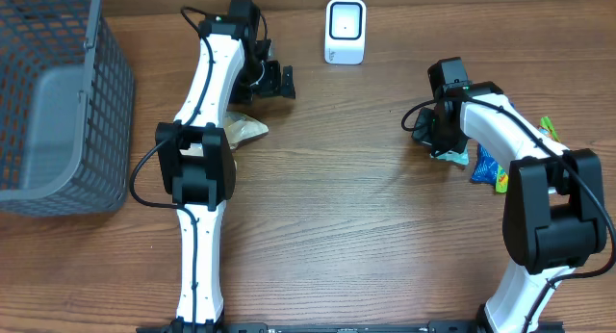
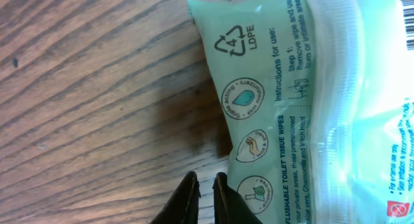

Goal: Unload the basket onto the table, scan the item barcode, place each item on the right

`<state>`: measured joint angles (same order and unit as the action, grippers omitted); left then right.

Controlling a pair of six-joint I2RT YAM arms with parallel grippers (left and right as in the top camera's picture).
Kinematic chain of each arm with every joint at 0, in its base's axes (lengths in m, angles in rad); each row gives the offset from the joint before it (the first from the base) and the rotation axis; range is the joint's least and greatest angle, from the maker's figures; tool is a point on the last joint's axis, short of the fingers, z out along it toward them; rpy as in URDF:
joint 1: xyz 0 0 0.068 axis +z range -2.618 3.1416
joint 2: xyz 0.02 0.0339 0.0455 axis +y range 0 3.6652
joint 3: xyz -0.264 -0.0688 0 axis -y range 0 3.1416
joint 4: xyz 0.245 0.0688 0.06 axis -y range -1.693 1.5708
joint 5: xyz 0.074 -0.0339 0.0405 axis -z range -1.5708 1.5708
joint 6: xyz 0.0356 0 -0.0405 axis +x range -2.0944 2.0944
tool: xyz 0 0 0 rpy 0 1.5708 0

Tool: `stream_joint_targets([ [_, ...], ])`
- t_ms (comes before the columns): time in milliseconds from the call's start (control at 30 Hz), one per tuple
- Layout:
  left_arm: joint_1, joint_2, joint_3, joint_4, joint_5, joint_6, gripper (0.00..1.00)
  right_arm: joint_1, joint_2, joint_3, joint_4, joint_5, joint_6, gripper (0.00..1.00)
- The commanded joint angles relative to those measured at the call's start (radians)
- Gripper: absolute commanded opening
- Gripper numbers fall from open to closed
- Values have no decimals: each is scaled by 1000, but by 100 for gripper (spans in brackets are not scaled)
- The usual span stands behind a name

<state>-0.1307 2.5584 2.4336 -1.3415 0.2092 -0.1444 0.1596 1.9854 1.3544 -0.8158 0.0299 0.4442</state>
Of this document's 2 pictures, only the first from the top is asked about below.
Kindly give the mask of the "mint green snack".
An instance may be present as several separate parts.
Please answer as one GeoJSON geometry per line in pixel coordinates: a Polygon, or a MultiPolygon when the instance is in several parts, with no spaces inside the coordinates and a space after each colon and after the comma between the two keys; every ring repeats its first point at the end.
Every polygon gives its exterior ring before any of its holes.
{"type": "Polygon", "coordinates": [[[430,155],[432,159],[437,159],[446,162],[452,162],[457,165],[461,165],[463,167],[467,166],[470,163],[470,157],[468,153],[468,149],[465,148],[461,153],[455,151],[448,151],[446,153],[440,153],[436,156],[430,155]]]}

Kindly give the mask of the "beige snack bag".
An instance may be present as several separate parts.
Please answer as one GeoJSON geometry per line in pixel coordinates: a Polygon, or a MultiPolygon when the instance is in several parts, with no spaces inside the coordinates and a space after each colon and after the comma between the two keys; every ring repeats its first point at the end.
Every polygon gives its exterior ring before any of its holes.
{"type": "MultiPolygon", "coordinates": [[[[247,141],[264,137],[269,127],[261,121],[242,113],[227,112],[221,120],[229,146],[234,152],[247,141]]],[[[204,154],[201,141],[189,141],[187,137],[181,140],[180,153],[189,156],[202,156],[204,154]]]]}

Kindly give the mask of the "blue cookie pack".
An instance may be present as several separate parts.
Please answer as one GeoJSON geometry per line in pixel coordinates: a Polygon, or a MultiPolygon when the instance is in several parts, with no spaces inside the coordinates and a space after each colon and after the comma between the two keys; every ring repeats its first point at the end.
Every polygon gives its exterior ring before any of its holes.
{"type": "Polygon", "coordinates": [[[487,149],[479,144],[477,146],[477,160],[471,181],[478,184],[495,186],[499,174],[499,164],[487,149]]]}

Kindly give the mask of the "green gummy candy bag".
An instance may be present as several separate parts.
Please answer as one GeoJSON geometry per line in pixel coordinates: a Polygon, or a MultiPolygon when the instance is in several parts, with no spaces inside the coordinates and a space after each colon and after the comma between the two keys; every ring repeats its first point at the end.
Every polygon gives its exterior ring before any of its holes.
{"type": "MultiPolygon", "coordinates": [[[[556,141],[556,142],[561,142],[561,138],[556,132],[552,124],[552,121],[550,120],[548,116],[543,116],[540,119],[538,130],[542,134],[544,134],[546,137],[548,137],[549,139],[556,141]]],[[[508,175],[505,172],[504,168],[502,166],[499,166],[498,171],[497,171],[497,176],[496,176],[496,182],[495,182],[495,191],[496,193],[506,193],[507,187],[508,187],[508,175]]]]}

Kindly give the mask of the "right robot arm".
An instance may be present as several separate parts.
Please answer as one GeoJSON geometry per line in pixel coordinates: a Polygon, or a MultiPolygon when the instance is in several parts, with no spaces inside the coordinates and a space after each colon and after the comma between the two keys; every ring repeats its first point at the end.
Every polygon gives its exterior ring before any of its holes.
{"type": "Polygon", "coordinates": [[[525,120],[492,82],[474,83],[458,57],[427,71],[432,99],[414,107],[409,128],[432,157],[483,146],[508,176],[502,236],[510,261],[496,292],[468,323],[470,332],[559,332],[542,311],[566,280],[593,278],[615,265],[582,271],[593,254],[615,244],[604,207],[603,173],[590,149],[571,150],[525,120]]]}

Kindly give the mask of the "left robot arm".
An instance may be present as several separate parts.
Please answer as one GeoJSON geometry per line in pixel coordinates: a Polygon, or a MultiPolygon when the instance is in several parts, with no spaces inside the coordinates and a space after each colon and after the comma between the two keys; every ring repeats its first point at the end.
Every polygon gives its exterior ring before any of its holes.
{"type": "Polygon", "coordinates": [[[181,294],[168,332],[218,332],[221,223],[236,184],[223,124],[231,103],[295,98],[293,69],[270,58],[267,23],[252,0],[194,25],[199,60],[189,94],[172,122],[161,122],[153,149],[181,228],[181,294]]]}

